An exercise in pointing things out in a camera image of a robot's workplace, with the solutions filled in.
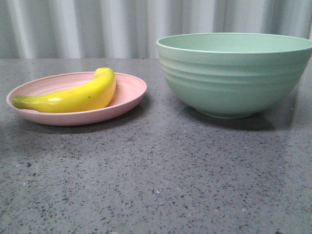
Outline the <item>pink plate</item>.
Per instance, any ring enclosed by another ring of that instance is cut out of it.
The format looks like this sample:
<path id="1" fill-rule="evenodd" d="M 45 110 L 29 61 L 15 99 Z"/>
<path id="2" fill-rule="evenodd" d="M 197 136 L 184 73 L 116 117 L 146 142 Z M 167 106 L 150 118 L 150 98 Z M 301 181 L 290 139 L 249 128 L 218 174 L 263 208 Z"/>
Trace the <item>pink plate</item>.
<path id="1" fill-rule="evenodd" d="M 97 123 L 118 117 L 138 105 L 147 89 L 146 83 L 132 75 L 115 73 L 116 91 L 109 105 L 102 109 L 76 113 L 41 113 L 14 107 L 14 95 L 43 95 L 53 91 L 72 88 L 88 82 L 93 72 L 76 72 L 39 78 L 13 89 L 7 96 L 8 105 L 26 120 L 53 126 L 77 126 Z"/>

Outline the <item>yellow banana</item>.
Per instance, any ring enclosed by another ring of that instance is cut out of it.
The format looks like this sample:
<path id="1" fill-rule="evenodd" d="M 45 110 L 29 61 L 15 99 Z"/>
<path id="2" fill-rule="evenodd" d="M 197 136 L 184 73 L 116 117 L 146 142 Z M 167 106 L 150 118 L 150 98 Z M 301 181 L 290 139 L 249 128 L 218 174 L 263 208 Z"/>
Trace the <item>yellow banana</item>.
<path id="1" fill-rule="evenodd" d="M 11 102 L 19 109 L 43 113 L 83 112 L 106 107 L 113 99 L 117 82 L 114 71 L 98 68 L 92 80 L 74 88 L 41 96 L 15 95 Z"/>

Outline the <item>green bowl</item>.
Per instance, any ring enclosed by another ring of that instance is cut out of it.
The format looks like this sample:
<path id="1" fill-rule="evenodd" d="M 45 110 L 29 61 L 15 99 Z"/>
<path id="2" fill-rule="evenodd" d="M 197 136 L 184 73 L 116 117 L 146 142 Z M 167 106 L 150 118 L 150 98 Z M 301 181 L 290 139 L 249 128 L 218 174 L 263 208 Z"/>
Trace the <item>green bowl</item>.
<path id="1" fill-rule="evenodd" d="M 156 42 L 176 97 L 216 118 L 242 118 L 285 98 L 312 55 L 308 39 L 257 33 L 199 33 Z"/>

